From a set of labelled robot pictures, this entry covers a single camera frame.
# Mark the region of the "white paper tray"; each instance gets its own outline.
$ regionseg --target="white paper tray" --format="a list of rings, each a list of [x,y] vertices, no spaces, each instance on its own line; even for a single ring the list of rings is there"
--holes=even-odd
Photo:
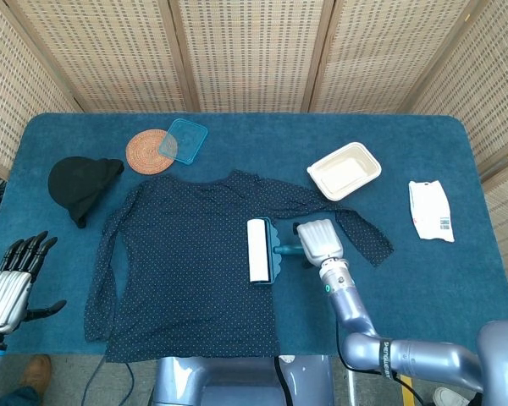
[[[314,162],[306,171],[325,197],[337,201],[375,179],[382,167],[364,144],[351,142]]]

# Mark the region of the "woven coaster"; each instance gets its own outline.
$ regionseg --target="woven coaster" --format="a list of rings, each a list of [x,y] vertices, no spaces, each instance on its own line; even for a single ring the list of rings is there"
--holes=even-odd
[[[148,129],[132,138],[126,146],[126,161],[131,168],[144,175],[165,171],[174,161],[158,153],[158,147],[166,136],[171,137],[163,129]]]

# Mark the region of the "black beanie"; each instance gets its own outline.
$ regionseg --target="black beanie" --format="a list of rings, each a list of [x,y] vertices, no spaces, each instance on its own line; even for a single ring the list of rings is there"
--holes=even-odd
[[[77,227],[86,226],[86,213],[97,197],[124,171],[119,159],[94,160],[70,156],[55,163],[49,173],[48,188],[52,199],[69,211]]]

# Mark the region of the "person's foot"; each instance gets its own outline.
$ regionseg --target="person's foot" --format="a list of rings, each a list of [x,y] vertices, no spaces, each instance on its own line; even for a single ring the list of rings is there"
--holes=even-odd
[[[34,355],[30,358],[25,372],[23,372],[20,385],[22,387],[33,387],[42,399],[51,381],[51,374],[51,358],[46,354]]]
[[[433,402],[436,406],[467,406],[468,400],[459,393],[447,387],[437,387],[434,391]]]

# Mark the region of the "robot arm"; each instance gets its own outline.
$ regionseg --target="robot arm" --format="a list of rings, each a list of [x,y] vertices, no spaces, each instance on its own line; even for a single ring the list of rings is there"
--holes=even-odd
[[[58,240],[55,237],[43,242],[46,237],[47,231],[44,231],[27,240],[16,241],[0,264],[0,364],[7,347],[3,342],[6,334],[16,330],[22,321],[49,317],[66,305],[65,300],[60,300],[46,309],[27,310],[32,284],[45,255]]]
[[[380,337],[342,259],[343,249],[330,220],[297,227],[307,259],[320,267],[325,292],[339,324],[350,335],[339,343],[346,364],[356,370],[402,373],[482,392],[483,404],[508,405],[508,321],[494,321],[478,334],[479,357],[452,343]]]

